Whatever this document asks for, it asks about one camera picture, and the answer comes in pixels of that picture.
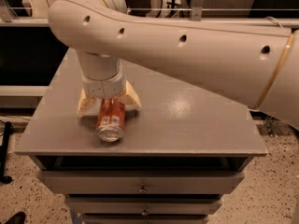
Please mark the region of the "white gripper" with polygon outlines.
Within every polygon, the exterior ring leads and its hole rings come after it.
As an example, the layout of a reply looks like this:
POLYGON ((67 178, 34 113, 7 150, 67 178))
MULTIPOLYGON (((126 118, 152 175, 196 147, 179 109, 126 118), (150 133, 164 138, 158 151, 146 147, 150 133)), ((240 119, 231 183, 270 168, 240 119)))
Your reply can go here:
POLYGON ((92 80, 82 76, 82 89, 77 111, 80 118, 94 106, 95 98, 106 99, 118 96, 118 100, 125 105, 126 111, 142 109, 140 98, 131 83, 126 81, 122 68, 114 77, 102 80, 92 80))

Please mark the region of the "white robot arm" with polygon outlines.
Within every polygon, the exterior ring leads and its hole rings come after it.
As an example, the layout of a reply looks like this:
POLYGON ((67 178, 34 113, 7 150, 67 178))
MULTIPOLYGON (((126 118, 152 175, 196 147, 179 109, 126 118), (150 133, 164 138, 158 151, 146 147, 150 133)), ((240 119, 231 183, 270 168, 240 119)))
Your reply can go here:
POLYGON ((78 54, 80 113, 95 98, 139 106, 121 69, 128 61, 299 129, 299 34, 289 28, 135 17, 124 0, 57 0, 49 24, 78 54))

